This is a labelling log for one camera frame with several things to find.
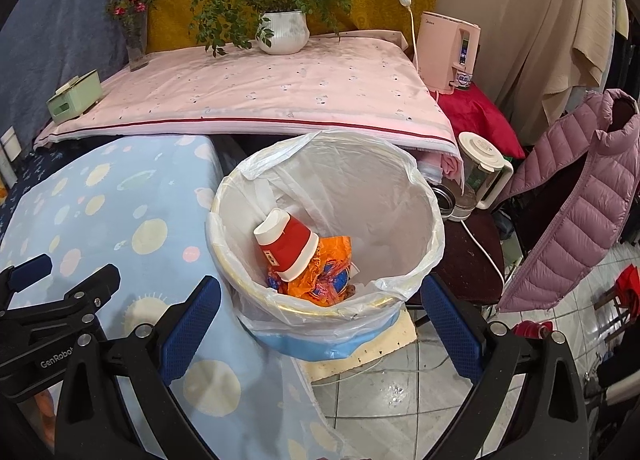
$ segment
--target white floor tile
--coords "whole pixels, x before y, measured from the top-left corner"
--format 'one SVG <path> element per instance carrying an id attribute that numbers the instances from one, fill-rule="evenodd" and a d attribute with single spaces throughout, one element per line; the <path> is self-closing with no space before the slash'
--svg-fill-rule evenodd
<path id="1" fill-rule="evenodd" d="M 591 283 L 591 292 L 593 293 L 594 301 L 613 287 L 620 273 L 627 265 L 627 262 L 614 262 L 596 267 L 599 273 L 598 283 Z"/>
<path id="2" fill-rule="evenodd" d="M 433 370 L 440 366 L 448 357 L 447 350 L 442 342 L 437 341 L 421 341 L 418 343 L 418 366 L 420 370 Z"/>
<path id="3" fill-rule="evenodd" d="M 421 317 L 427 315 L 424 310 L 410 310 L 409 314 L 411 314 L 411 321 L 417 321 Z"/>
<path id="4" fill-rule="evenodd" d="M 363 364 L 351 370 L 357 372 L 366 370 L 367 372 L 384 372 L 386 370 L 411 370 L 415 371 L 417 361 L 417 343 L 409 343 L 407 346 L 400 348 L 390 354 L 382 357 L 381 360 L 375 359 L 370 363 Z"/>
<path id="5" fill-rule="evenodd" d="M 616 330 L 618 330 L 620 327 L 622 326 L 622 323 L 618 322 L 618 323 L 614 323 L 613 326 L 610 326 L 608 330 L 602 332 L 601 336 L 602 339 L 606 338 L 607 336 L 613 334 Z M 614 339 L 614 345 L 619 344 L 620 341 L 622 341 L 622 336 L 624 335 L 624 333 L 619 334 L 617 338 Z"/>
<path id="6" fill-rule="evenodd" d="M 575 300 L 575 294 L 573 291 L 564 296 L 554 307 L 554 313 L 556 314 L 556 317 L 571 314 L 576 310 L 578 310 L 578 303 Z"/>
<path id="7" fill-rule="evenodd" d="M 340 374 L 338 416 L 396 416 L 417 412 L 417 374 Z"/>
<path id="8" fill-rule="evenodd" d="M 314 395 L 320 405 L 320 410 L 324 416 L 335 416 L 335 403 L 338 396 L 338 383 L 326 384 L 338 380 L 338 376 L 327 377 L 326 379 L 318 380 L 317 383 L 312 384 L 314 389 Z M 316 384 L 326 384 L 325 386 L 316 386 Z"/>
<path id="9" fill-rule="evenodd" d="M 498 417 L 495 419 L 494 426 L 491 428 L 489 435 L 484 441 L 484 446 L 482 446 L 483 454 L 487 455 L 498 449 L 500 441 L 504 436 L 504 432 L 507 430 L 507 426 L 511 420 L 511 415 L 516 407 L 519 396 L 520 390 L 513 390 L 507 393 L 507 396 L 504 398 L 502 408 L 500 409 L 500 413 L 498 413 Z"/>
<path id="10" fill-rule="evenodd" d="M 616 251 L 616 246 L 613 246 L 609 249 L 607 255 L 602 259 L 602 261 L 598 265 L 606 265 L 607 263 L 617 262 L 619 260 L 618 253 Z"/>
<path id="11" fill-rule="evenodd" d="M 611 322 L 618 317 L 618 310 L 613 301 L 609 301 L 603 307 L 595 311 L 596 323 L 601 334 L 608 333 L 611 328 Z"/>
<path id="12" fill-rule="evenodd" d="M 592 297 L 593 293 L 591 292 L 591 281 L 599 282 L 600 273 L 598 272 L 598 268 L 595 267 L 589 275 L 584 278 L 580 283 L 578 283 L 577 287 L 574 289 L 575 301 L 578 309 L 586 309 L 593 305 Z"/>
<path id="13" fill-rule="evenodd" d="M 418 341 L 440 341 L 438 333 L 436 332 L 436 329 L 431 321 L 417 326 L 415 328 L 415 333 L 418 336 Z"/>
<path id="14" fill-rule="evenodd" d="M 471 381 L 460 377 L 451 359 L 429 372 L 420 372 L 420 401 L 418 411 L 444 410 L 462 404 Z"/>
<path id="15" fill-rule="evenodd" d="M 620 260 L 625 262 L 631 261 L 633 258 L 638 256 L 638 251 L 629 243 L 624 244 L 616 244 L 615 246 L 616 252 L 620 257 Z"/>
<path id="16" fill-rule="evenodd" d="M 580 315 L 578 312 L 563 315 L 556 319 L 555 328 L 558 328 L 558 330 L 565 335 L 574 359 L 580 357 L 586 352 L 584 348 L 584 335 L 582 334 L 582 326 L 580 325 Z"/>
<path id="17" fill-rule="evenodd" d="M 338 418 L 335 429 L 363 458 L 411 460 L 415 453 L 417 419 L 417 415 Z"/>
<path id="18" fill-rule="evenodd" d="M 551 321 L 556 317 L 553 309 L 548 310 L 527 310 L 526 312 L 520 312 L 523 321 L 535 321 L 540 323 L 542 321 Z"/>
<path id="19" fill-rule="evenodd" d="M 623 337 L 623 334 L 619 334 L 618 336 L 614 337 L 611 341 L 609 341 L 609 343 L 607 343 L 607 347 L 609 347 L 609 350 L 613 350 L 613 348 L 615 348 L 616 346 L 619 346 L 620 343 L 622 343 L 622 337 Z"/>
<path id="20" fill-rule="evenodd" d="M 596 320 L 596 313 L 593 307 L 587 307 L 580 310 L 580 323 L 582 324 L 582 332 L 584 334 L 584 348 L 586 351 L 593 350 L 598 344 L 600 338 L 600 330 Z"/>
<path id="21" fill-rule="evenodd" d="M 497 315 L 489 318 L 489 323 L 492 321 L 502 321 L 509 328 L 513 328 L 518 323 L 522 323 L 522 316 L 520 312 L 500 312 Z"/>
<path id="22" fill-rule="evenodd" d="M 416 459 L 422 460 L 431 450 L 449 423 L 458 413 L 458 408 L 450 410 L 430 411 L 418 415 L 418 443 L 416 447 Z"/>

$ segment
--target metal screw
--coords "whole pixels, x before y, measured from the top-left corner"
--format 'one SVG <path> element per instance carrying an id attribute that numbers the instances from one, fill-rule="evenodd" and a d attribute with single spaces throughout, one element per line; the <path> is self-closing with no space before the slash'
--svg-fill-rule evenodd
<path id="1" fill-rule="evenodd" d="M 138 337 L 147 337 L 151 334 L 153 329 L 154 328 L 151 325 L 147 325 L 146 323 L 144 325 L 139 325 L 136 327 L 136 335 Z"/>
<path id="2" fill-rule="evenodd" d="M 82 334 L 78 338 L 78 344 L 80 346 L 87 346 L 90 342 L 91 342 L 91 335 L 90 334 Z"/>
<path id="3" fill-rule="evenodd" d="M 554 330 L 553 332 L 551 332 L 551 339 L 553 339 L 559 345 L 566 341 L 566 337 L 564 337 L 564 334 L 559 330 Z"/>
<path id="4" fill-rule="evenodd" d="M 495 335 L 506 335 L 507 334 L 507 325 L 500 321 L 494 321 L 489 325 L 489 330 Z"/>

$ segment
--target red cushion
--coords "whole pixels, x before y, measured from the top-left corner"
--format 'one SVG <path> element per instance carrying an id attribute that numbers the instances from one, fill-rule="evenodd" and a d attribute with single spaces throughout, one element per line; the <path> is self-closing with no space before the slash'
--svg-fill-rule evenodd
<path id="1" fill-rule="evenodd" d="M 473 132 L 491 142 L 505 157 L 524 159 L 524 151 L 516 133 L 498 107 L 474 84 L 469 90 L 440 94 L 438 105 L 449 118 L 456 137 L 460 132 Z"/>

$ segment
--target blue cloth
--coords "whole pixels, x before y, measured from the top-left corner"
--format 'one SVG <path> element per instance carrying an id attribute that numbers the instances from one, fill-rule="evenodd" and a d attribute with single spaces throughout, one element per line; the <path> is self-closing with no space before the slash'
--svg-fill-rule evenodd
<path id="1" fill-rule="evenodd" d="M 52 275 L 16 294 L 10 308 L 62 299 L 113 263 L 120 289 L 97 313 L 113 339 L 155 323 L 205 275 L 225 285 L 205 233 L 222 177 L 214 147 L 201 135 L 123 137 L 65 166 L 22 197 L 0 244 L 1 268 L 41 253 L 53 262 Z M 143 443 L 162 456 L 128 379 L 120 385 Z M 297 362 L 240 325 L 228 287 L 187 373 L 170 387 L 222 460 L 346 456 Z"/>
<path id="2" fill-rule="evenodd" d="M 50 121 L 46 101 L 73 76 L 104 81 L 127 63 L 108 0 L 19 0 L 0 30 L 0 135 L 14 126 L 24 151 Z"/>

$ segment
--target table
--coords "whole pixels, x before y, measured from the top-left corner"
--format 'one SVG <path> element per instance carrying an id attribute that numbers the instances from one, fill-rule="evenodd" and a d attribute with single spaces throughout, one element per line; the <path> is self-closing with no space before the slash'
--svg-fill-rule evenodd
<path id="1" fill-rule="evenodd" d="M 494 263 L 503 266 L 500 236 L 491 213 L 475 209 L 465 221 L 473 236 L 492 257 Z M 449 290 L 463 301 L 476 305 L 494 305 L 502 295 L 502 282 L 489 260 L 466 233 L 460 222 L 444 224 L 445 248 L 440 263 L 433 269 Z M 420 305 L 417 293 L 407 305 Z"/>

